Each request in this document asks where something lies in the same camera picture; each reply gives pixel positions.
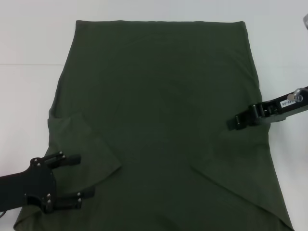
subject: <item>green fabric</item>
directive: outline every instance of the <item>green fabric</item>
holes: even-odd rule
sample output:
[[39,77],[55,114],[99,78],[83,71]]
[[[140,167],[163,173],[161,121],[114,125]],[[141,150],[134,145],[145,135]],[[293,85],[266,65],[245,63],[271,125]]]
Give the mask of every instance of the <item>green fabric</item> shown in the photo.
[[17,231],[290,231],[269,126],[228,131],[262,101],[244,22],[84,22],[50,110],[58,194],[80,210],[24,207]]

